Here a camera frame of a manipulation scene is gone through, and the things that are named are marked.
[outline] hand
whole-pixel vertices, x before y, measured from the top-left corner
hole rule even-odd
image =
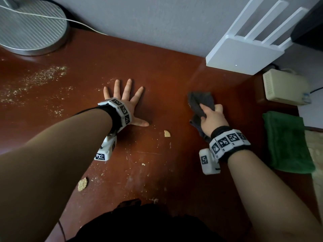
[[[213,111],[208,106],[200,104],[201,109],[206,114],[205,117],[201,117],[201,128],[203,132],[211,137],[212,132],[220,126],[228,126],[229,123],[226,121],[223,115],[223,106],[215,105],[216,110]]]
[[[136,126],[149,126],[149,123],[147,121],[144,121],[142,119],[136,118],[134,117],[133,113],[135,111],[135,107],[141,97],[141,94],[143,92],[143,86],[141,88],[138,89],[138,91],[135,93],[135,95],[133,96],[133,98],[131,100],[129,100],[130,98],[130,91],[131,91],[131,85],[132,85],[132,80],[129,79],[127,81],[127,85],[124,88],[123,91],[123,95],[122,98],[120,96],[120,81],[116,80],[114,83],[114,92],[113,92],[113,97],[121,100],[129,109],[130,113],[131,113],[131,118],[132,121],[130,124],[132,125],[136,125]],[[104,94],[104,99],[108,99],[110,98],[109,92],[107,90],[107,87],[105,86],[103,88],[103,94]]]

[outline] table surface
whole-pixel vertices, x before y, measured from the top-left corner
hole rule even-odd
[[[249,76],[206,67],[205,59],[181,52],[72,29],[68,43],[37,57],[24,57],[0,48],[0,153],[21,146],[50,125],[103,99],[103,87],[145,92],[136,117],[150,122],[128,126],[108,162],[93,161],[84,174],[86,189],[73,192],[61,223],[71,238],[78,229],[113,210],[120,202],[140,198],[165,204],[172,215],[197,216],[228,240],[239,238],[249,220],[226,164],[218,175],[202,173],[199,150],[207,148],[189,124],[193,112],[189,91],[210,91],[233,128],[240,129],[254,152],[268,158],[262,114],[268,110],[297,115],[297,108],[259,103]],[[164,137],[164,130],[171,137]],[[318,217],[310,175],[279,175]]]

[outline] green towel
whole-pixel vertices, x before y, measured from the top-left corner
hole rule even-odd
[[[267,130],[270,166],[293,173],[312,173],[315,170],[305,141],[303,118],[275,111],[263,114]]]

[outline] gray cloth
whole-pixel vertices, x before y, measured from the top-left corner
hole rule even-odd
[[[212,94],[210,92],[203,93],[203,92],[189,92],[187,94],[188,104],[190,105],[191,109],[194,111],[195,115],[193,115],[192,119],[190,119],[190,124],[194,126],[200,136],[207,142],[210,143],[212,139],[204,134],[201,128],[201,117],[206,115],[204,114],[203,110],[200,107],[200,104],[204,104],[215,110],[214,107],[214,100]]]

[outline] finger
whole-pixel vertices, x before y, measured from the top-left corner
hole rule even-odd
[[[131,80],[131,79],[129,79],[129,80],[127,81],[127,85],[126,85],[126,87],[124,88],[124,91],[123,91],[122,99],[121,99],[121,100],[129,101],[129,98],[130,98],[130,91],[131,91],[131,85],[132,85],[132,80]]]
[[[214,105],[214,106],[216,108],[216,112],[223,114],[223,106],[222,105]]]
[[[120,81],[119,80],[116,80],[115,83],[114,83],[113,97],[115,97],[117,99],[121,99],[121,96],[120,96]]]
[[[134,118],[131,124],[135,126],[149,126],[149,123],[147,121],[144,121],[139,118]]]
[[[201,124],[203,124],[206,121],[206,118],[204,116],[201,117]]]
[[[200,107],[201,107],[201,109],[203,110],[203,112],[206,114],[206,115],[208,115],[208,114],[210,114],[213,110],[212,109],[210,109],[208,106],[205,106],[205,105],[203,105],[203,104],[200,104]]]
[[[104,99],[110,98],[109,91],[106,86],[103,88],[103,95],[104,95]]]
[[[143,86],[141,88],[138,89],[138,91],[136,92],[136,94],[133,96],[133,98],[130,100],[130,102],[132,102],[134,104],[134,106],[137,105],[140,97],[141,97],[141,94],[143,92]]]

